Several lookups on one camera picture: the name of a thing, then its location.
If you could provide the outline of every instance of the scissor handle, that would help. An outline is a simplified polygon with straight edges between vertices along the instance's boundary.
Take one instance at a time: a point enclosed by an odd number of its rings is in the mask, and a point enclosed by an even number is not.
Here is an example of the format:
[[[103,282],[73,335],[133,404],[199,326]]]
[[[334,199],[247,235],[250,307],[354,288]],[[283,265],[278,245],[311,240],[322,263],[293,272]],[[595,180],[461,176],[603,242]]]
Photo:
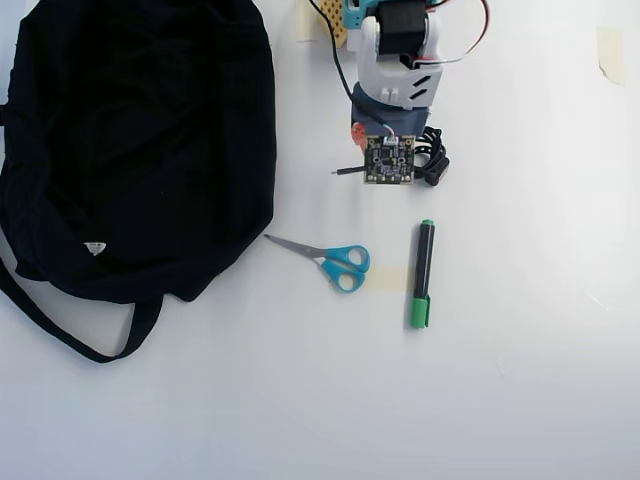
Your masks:
[[[360,261],[354,260],[353,254],[359,254]],[[327,250],[327,258],[337,260],[346,265],[350,265],[359,272],[367,273],[371,266],[371,256],[369,250],[362,245],[351,245],[350,247],[330,248]]]
[[[353,293],[358,290],[365,280],[365,274],[359,270],[343,267],[333,260],[325,260],[321,265],[335,287],[344,293]]]

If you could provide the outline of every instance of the circuit board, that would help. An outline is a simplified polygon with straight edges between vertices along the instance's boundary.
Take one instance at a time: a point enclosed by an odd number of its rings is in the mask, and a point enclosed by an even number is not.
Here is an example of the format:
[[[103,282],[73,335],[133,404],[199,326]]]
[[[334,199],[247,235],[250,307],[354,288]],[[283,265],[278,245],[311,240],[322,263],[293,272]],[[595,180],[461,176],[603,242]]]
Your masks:
[[[411,185],[416,137],[368,136],[364,151],[364,182]]]

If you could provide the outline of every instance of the white label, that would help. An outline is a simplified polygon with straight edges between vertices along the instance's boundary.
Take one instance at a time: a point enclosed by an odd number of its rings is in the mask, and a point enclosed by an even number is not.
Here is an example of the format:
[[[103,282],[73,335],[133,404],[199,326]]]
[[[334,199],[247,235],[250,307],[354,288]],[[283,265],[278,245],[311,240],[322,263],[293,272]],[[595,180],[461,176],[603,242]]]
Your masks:
[[[94,257],[97,257],[98,255],[100,255],[102,252],[104,252],[104,249],[107,248],[106,243],[100,243],[100,242],[87,242],[85,243],[85,246],[89,249],[91,253],[93,253]]]

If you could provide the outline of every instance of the black cable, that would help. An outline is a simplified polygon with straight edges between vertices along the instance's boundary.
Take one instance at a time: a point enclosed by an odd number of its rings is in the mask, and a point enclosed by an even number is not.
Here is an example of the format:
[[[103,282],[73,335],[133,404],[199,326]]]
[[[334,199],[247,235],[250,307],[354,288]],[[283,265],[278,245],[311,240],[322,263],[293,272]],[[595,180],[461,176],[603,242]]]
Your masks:
[[[335,175],[349,175],[350,173],[361,173],[364,172],[364,167],[352,167],[352,168],[341,168],[340,170],[336,170],[335,172],[331,172]]]
[[[417,179],[423,178],[425,182],[435,187],[447,173],[451,164],[449,158],[447,158],[447,148],[442,143],[442,130],[424,127],[422,136],[416,138],[416,143],[422,143],[423,145],[416,146],[415,154],[427,155],[429,159],[423,166],[414,167],[414,177]]]
[[[316,2],[314,2],[313,0],[309,0],[309,3],[313,6],[316,12],[318,12],[318,15],[320,15],[324,19],[324,21],[327,23],[327,27],[329,27],[329,32],[331,33],[331,46],[333,48],[333,63],[336,64],[336,68],[338,69],[338,75],[340,75],[340,81],[342,82],[342,86],[347,96],[349,97],[349,100],[351,100],[351,103],[353,103],[356,107],[358,107],[358,109],[362,113],[370,117],[373,121],[389,129],[390,128],[389,125],[387,124],[387,122],[384,121],[382,117],[377,115],[375,112],[370,111],[365,105],[362,105],[361,103],[359,103],[353,96],[353,93],[349,88],[349,84],[347,83],[347,79],[344,77],[344,72],[342,71],[342,65],[340,65],[340,59],[338,58],[338,47],[336,45],[336,36],[335,36],[335,33],[333,32],[333,27],[331,26],[331,20],[329,20],[329,17],[327,17],[327,15],[320,9],[320,7],[316,5]]]

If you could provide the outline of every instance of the scissor blade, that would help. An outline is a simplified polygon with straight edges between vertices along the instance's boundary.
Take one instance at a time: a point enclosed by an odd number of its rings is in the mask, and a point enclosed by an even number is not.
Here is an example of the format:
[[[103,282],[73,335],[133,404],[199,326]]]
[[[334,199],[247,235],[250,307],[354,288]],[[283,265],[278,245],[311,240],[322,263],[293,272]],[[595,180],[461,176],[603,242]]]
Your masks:
[[[273,243],[277,243],[281,247],[287,248],[305,257],[320,258],[327,255],[326,250],[310,247],[309,245],[302,245],[301,243],[291,242],[289,240],[285,240],[284,238],[274,237],[273,235],[265,234],[265,237],[271,240]]]

